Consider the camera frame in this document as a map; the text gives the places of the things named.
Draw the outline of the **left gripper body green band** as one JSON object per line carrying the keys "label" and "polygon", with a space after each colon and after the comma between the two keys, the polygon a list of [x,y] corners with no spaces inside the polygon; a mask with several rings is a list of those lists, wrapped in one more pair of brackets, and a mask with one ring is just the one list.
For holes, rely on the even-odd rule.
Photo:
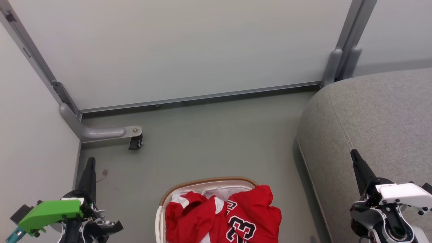
{"label": "left gripper body green band", "polygon": [[77,190],[60,200],[39,200],[34,207],[23,205],[11,220],[17,225],[10,235],[11,243],[25,235],[37,238],[47,226],[60,232],[59,243],[106,243],[110,235],[123,230],[120,221],[105,219],[96,202],[88,203]]}

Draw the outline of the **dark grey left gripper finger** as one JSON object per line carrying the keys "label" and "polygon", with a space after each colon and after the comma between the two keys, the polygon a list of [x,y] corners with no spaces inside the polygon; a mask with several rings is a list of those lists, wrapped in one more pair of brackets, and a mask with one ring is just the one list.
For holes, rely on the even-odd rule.
{"label": "dark grey left gripper finger", "polygon": [[94,157],[88,158],[76,190],[78,195],[83,196],[88,203],[96,201],[96,159]]}

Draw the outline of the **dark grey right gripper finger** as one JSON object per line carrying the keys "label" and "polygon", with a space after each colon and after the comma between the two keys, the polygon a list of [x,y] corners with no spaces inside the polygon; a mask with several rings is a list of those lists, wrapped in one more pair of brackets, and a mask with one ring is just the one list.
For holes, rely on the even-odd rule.
{"label": "dark grey right gripper finger", "polygon": [[358,187],[358,192],[360,195],[366,190],[368,184],[377,178],[373,173],[372,169],[369,167],[367,162],[361,157],[358,150],[353,149],[350,151],[352,165],[355,173],[355,179]]}

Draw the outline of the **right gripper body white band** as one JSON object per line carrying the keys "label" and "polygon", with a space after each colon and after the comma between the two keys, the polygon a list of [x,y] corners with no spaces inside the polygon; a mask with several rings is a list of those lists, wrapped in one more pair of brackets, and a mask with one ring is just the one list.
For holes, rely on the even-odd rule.
{"label": "right gripper body white band", "polygon": [[424,231],[410,225],[403,216],[407,207],[420,215],[431,210],[431,186],[414,183],[385,184],[372,180],[350,209],[351,229],[359,237],[426,237]]}

